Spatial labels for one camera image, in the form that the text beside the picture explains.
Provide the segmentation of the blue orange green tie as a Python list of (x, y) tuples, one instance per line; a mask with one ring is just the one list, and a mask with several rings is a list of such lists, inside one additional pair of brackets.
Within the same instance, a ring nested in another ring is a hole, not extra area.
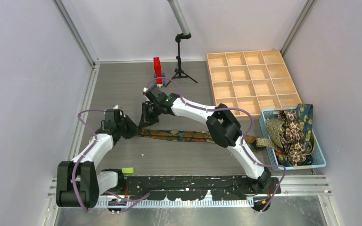
[(209, 131), (142, 129), (136, 136), (166, 141), (215, 143)]

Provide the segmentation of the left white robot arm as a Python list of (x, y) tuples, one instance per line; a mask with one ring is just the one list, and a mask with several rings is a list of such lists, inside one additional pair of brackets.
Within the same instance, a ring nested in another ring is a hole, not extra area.
[(92, 141), (73, 159), (58, 165), (56, 204), (59, 207), (95, 207), (99, 196), (106, 191), (120, 195), (126, 180), (120, 169), (96, 168), (103, 157), (121, 139), (130, 139), (138, 131), (137, 125), (117, 106), (104, 110), (100, 128), (93, 132)]

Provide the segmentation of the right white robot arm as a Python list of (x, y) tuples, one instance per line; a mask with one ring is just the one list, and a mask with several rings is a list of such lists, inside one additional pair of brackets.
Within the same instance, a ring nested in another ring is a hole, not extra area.
[(214, 143), (227, 148), (251, 178), (250, 187), (256, 193), (263, 193), (269, 187), (271, 173), (253, 154), (241, 131), (241, 125), (232, 113), (235, 108), (224, 104), (208, 106), (187, 100), (178, 94), (169, 95), (153, 85), (144, 88), (146, 101), (142, 105), (139, 127), (158, 122), (161, 114), (182, 116), (205, 124)]

